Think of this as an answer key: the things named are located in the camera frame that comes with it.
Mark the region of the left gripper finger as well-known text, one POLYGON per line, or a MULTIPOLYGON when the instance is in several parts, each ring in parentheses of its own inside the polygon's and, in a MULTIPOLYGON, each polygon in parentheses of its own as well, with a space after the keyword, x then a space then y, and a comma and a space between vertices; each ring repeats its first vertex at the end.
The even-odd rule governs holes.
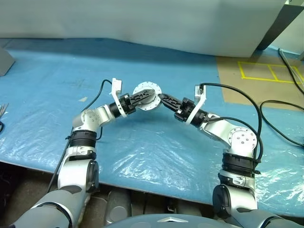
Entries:
POLYGON ((134 106, 145 106, 145 105, 147 105, 147 104, 149 104, 151 102, 152 102, 152 98, 151 97, 146 97, 146 98, 144 98, 144 97, 138 97, 138 98, 134 98, 132 100, 132 105, 134 105, 134 106))
POLYGON ((155 91, 153 89, 145 89, 139 91, 129 97, 131 101, 146 101, 155 97, 155 91))

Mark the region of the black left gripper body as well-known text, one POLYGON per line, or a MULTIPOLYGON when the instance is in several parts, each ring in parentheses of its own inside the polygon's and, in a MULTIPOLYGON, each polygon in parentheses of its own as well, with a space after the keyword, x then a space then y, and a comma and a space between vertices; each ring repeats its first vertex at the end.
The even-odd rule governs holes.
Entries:
POLYGON ((136 111, 135 105, 133 105, 135 102, 135 95, 121 95, 119 101, 126 115, 132 114, 136 111))

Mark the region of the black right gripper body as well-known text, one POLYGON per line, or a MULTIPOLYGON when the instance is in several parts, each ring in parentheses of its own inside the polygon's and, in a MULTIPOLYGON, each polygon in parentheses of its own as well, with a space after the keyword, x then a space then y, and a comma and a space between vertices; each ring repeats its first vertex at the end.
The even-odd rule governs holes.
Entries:
POLYGON ((181 122, 185 122, 187 121, 193 109, 194 102, 188 98, 183 98, 180 107, 174 114, 174 117, 181 122))

